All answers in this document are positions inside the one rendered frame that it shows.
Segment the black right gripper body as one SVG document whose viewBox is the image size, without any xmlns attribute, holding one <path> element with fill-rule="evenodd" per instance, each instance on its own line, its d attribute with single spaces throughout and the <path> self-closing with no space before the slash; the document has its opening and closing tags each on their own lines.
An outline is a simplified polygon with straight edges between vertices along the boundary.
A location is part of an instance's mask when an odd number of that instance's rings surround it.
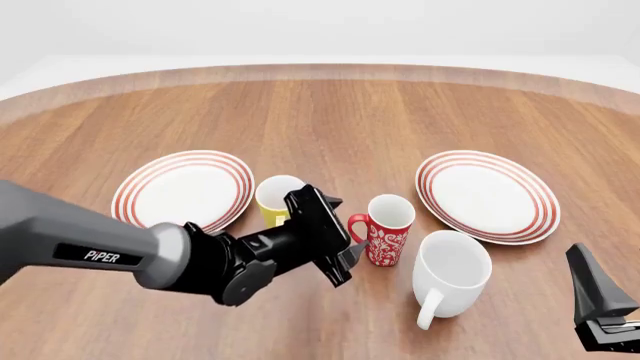
<svg viewBox="0 0 640 360">
<path fill-rule="evenodd" d="M 640 353 L 640 320 L 575 315 L 574 323 L 587 352 Z"/>
</svg>

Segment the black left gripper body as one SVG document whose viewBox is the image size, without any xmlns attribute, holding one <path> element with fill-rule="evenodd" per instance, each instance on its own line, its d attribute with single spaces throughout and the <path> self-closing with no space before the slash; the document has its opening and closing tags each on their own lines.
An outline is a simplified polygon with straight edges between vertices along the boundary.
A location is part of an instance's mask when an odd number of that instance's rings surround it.
<svg viewBox="0 0 640 360">
<path fill-rule="evenodd" d="M 351 238 L 322 191 L 307 184 L 284 200 L 290 212 L 284 227 L 292 236 L 285 251 L 287 264 L 295 269 L 314 263 L 334 287 L 349 281 L 352 268 L 342 266 L 340 252 L 351 246 Z"/>
</svg>

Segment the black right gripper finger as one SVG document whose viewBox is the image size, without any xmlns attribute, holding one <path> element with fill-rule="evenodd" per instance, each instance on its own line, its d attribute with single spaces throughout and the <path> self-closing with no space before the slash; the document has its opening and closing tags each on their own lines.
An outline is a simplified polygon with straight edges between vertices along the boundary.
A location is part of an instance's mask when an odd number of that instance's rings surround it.
<svg viewBox="0 0 640 360">
<path fill-rule="evenodd" d="M 566 251 L 566 257 L 574 289 L 575 324 L 599 318 L 623 318 L 640 308 L 604 272 L 586 245 L 575 243 Z"/>
</svg>

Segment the red patterned mug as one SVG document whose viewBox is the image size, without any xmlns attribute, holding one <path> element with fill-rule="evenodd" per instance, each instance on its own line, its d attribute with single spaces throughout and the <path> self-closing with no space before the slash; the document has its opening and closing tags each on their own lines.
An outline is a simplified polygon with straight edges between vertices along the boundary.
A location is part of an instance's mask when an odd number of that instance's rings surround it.
<svg viewBox="0 0 640 360">
<path fill-rule="evenodd" d="M 366 256 L 375 266 L 395 266 L 400 260 L 416 212 L 404 197 L 381 194 L 368 204 L 365 214 L 351 215 L 347 229 L 352 239 L 361 244 L 368 242 Z M 366 225 L 366 237 L 357 236 L 354 224 Z"/>
</svg>

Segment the yellow mug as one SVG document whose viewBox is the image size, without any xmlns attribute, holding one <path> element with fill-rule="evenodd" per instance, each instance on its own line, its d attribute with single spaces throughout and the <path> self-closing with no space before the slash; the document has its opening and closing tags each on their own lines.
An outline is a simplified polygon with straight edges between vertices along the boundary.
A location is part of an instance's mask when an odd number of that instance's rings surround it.
<svg viewBox="0 0 640 360">
<path fill-rule="evenodd" d="M 258 185 L 255 200 L 266 227 L 280 226 L 290 217 L 284 197 L 304 185 L 301 179 L 290 175 L 272 176 Z"/>
</svg>

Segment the white mug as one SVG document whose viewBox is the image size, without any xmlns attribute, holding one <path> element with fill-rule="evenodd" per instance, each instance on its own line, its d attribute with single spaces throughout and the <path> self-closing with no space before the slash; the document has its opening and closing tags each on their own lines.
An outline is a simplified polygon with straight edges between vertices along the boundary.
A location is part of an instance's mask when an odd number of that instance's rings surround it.
<svg viewBox="0 0 640 360">
<path fill-rule="evenodd" d="M 453 230 L 438 230 L 419 246 L 412 288 L 420 305 L 417 326 L 430 328 L 434 318 L 450 318 L 470 308 L 492 274 L 492 261 L 475 239 Z"/>
</svg>

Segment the white plate with red rings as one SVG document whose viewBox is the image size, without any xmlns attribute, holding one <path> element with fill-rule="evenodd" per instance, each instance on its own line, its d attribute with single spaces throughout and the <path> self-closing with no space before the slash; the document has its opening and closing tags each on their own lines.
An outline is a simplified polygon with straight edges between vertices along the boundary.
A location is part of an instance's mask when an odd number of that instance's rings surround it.
<svg viewBox="0 0 640 360">
<path fill-rule="evenodd" d="M 255 188 L 252 170 L 234 155 L 176 152 L 131 173 L 113 195 L 111 216 L 141 228 L 192 222 L 214 233 L 242 215 Z"/>
<path fill-rule="evenodd" d="M 561 221 L 560 203 L 542 179 L 486 152 L 430 156 L 416 170 L 415 188 L 436 218 L 483 242 L 533 244 L 551 236 Z"/>
</svg>

